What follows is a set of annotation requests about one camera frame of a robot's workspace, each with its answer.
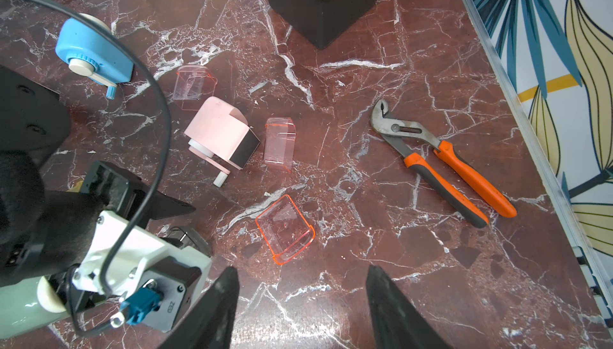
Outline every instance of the white knob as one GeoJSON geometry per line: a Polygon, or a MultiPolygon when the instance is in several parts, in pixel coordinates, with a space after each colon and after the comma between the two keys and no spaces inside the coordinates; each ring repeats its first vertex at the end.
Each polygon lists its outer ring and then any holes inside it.
{"type": "Polygon", "coordinates": [[[213,182],[213,184],[221,187],[221,185],[224,184],[224,182],[226,181],[227,177],[228,175],[225,172],[219,171],[219,174],[215,178],[215,181],[213,182]]]}
{"type": "Polygon", "coordinates": [[[68,68],[75,74],[81,76],[91,76],[94,73],[94,66],[84,60],[76,58],[71,59],[70,63],[68,63],[68,68]]]}
{"type": "Polygon", "coordinates": [[[111,32],[111,29],[109,28],[109,26],[107,26],[106,23],[104,23],[103,21],[101,21],[97,17],[91,16],[91,15],[88,15],[88,14],[83,14],[83,13],[81,13],[81,15],[86,17],[87,19],[91,20],[92,22],[96,22],[96,24],[98,24],[99,26],[106,28],[106,30],[108,32],[111,32]]]}
{"type": "Polygon", "coordinates": [[[43,309],[51,313],[62,313],[66,311],[64,304],[57,297],[57,293],[53,290],[47,279],[43,276],[36,285],[36,297],[43,309]]]}
{"type": "Polygon", "coordinates": [[[194,139],[189,139],[189,143],[188,144],[190,146],[196,148],[198,151],[202,152],[203,154],[207,155],[210,158],[212,158],[215,155],[210,149],[208,149],[207,147],[205,147],[202,144],[198,143],[194,139]]]}

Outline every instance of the yellow leaf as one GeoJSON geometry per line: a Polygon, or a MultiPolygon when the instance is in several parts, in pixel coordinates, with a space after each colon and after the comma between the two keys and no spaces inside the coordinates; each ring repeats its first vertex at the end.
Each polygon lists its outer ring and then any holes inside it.
{"type": "Polygon", "coordinates": [[[532,128],[534,128],[536,137],[541,143],[542,150],[547,155],[551,168],[557,175],[560,170],[560,141],[558,140],[554,119],[551,117],[547,101],[542,97],[540,87],[536,87],[536,94],[534,100],[532,100],[528,118],[532,128]]]}
{"type": "Polygon", "coordinates": [[[613,38],[579,0],[566,1],[566,37],[586,83],[594,152],[603,171],[613,163],[613,38]]]}
{"type": "Polygon", "coordinates": [[[83,185],[83,180],[78,181],[71,189],[66,192],[79,192],[81,191],[81,185],[83,185]]]}
{"type": "Polygon", "coordinates": [[[613,204],[572,205],[594,249],[613,256],[613,204]]]}

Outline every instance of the pliers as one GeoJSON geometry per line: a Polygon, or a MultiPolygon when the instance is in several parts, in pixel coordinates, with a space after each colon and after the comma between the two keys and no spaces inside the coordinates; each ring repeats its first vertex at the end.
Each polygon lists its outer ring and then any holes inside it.
{"type": "Polygon", "coordinates": [[[413,152],[402,138],[415,138],[428,142],[433,146],[434,154],[453,168],[500,215],[504,217],[515,217],[517,215],[517,210],[509,200],[464,159],[459,157],[450,142],[439,140],[420,123],[392,118],[387,101],[384,99],[380,99],[375,104],[370,123],[375,131],[379,132],[381,137],[402,155],[405,165],[420,174],[425,182],[430,184],[443,199],[447,200],[473,226],[477,228],[485,227],[489,223],[487,216],[466,196],[442,178],[423,157],[417,152],[413,152]]]}

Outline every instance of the screw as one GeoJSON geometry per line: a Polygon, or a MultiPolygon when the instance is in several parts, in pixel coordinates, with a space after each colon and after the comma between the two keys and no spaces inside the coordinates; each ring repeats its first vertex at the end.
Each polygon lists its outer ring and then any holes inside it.
{"type": "Polygon", "coordinates": [[[41,127],[37,126],[36,124],[28,124],[26,128],[32,132],[36,132],[41,135],[47,134],[47,131],[43,130],[41,127]]]}
{"type": "Polygon", "coordinates": [[[155,289],[157,287],[157,283],[153,278],[147,280],[146,283],[143,284],[143,288],[155,289]]]}
{"type": "Polygon", "coordinates": [[[29,93],[30,95],[34,95],[34,91],[31,88],[26,87],[24,85],[18,85],[17,89],[23,93],[29,93]]]}

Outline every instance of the orange pliers handle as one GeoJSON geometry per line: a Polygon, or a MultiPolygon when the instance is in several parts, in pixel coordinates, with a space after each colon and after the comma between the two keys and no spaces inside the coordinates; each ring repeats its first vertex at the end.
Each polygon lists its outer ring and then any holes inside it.
{"type": "Polygon", "coordinates": [[[471,200],[467,199],[466,196],[441,177],[419,154],[414,152],[408,155],[405,158],[405,165],[421,175],[426,183],[430,184],[443,199],[447,200],[451,206],[464,216],[466,221],[477,228],[487,226],[489,223],[487,216],[471,200]]]}
{"type": "Polygon", "coordinates": [[[438,150],[434,149],[434,154],[453,168],[500,215],[504,217],[517,216],[517,210],[510,201],[494,185],[487,181],[485,177],[459,157],[454,151],[453,144],[442,140],[438,150]]]}

